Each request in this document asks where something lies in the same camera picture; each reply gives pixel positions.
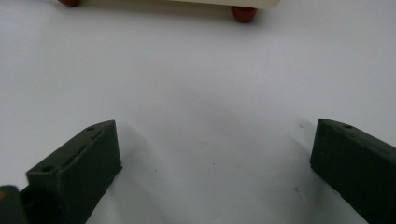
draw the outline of white toy vehicle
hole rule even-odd
[[[80,0],[58,0],[62,4],[75,7]],[[280,0],[170,0],[178,2],[204,3],[213,5],[231,6],[233,16],[241,21],[247,22],[253,20],[257,9],[268,9],[275,7]]]

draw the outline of plastic piece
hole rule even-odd
[[[28,224],[20,192],[14,186],[0,187],[0,223]]]
[[[2,187],[13,190],[15,203],[2,197],[7,216],[0,223],[24,224],[12,218],[26,216],[30,224],[83,224],[121,168],[115,121],[88,127],[29,170],[29,186],[19,195]],[[18,204],[24,211],[11,209]]]
[[[319,119],[311,167],[370,224],[396,223],[396,148]]]

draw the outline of dark green block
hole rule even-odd
[[[27,172],[29,187],[21,194],[35,203],[29,219],[85,223],[120,169],[115,121],[83,130]]]
[[[396,148],[350,125],[318,121],[311,167],[370,224],[396,223]]]
[[[0,224],[28,224],[20,192],[14,186],[0,187]]]

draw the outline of wheel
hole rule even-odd
[[[79,0],[58,0],[58,1],[68,7],[75,7],[79,3]]]
[[[252,21],[257,14],[257,8],[255,7],[231,7],[233,17],[241,22]]]

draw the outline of red wheel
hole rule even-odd
[[[241,22],[252,21],[257,14],[257,8],[254,7],[231,7],[233,17]]]
[[[68,7],[75,7],[79,3],[79,0],[58,0],[58,1]]]

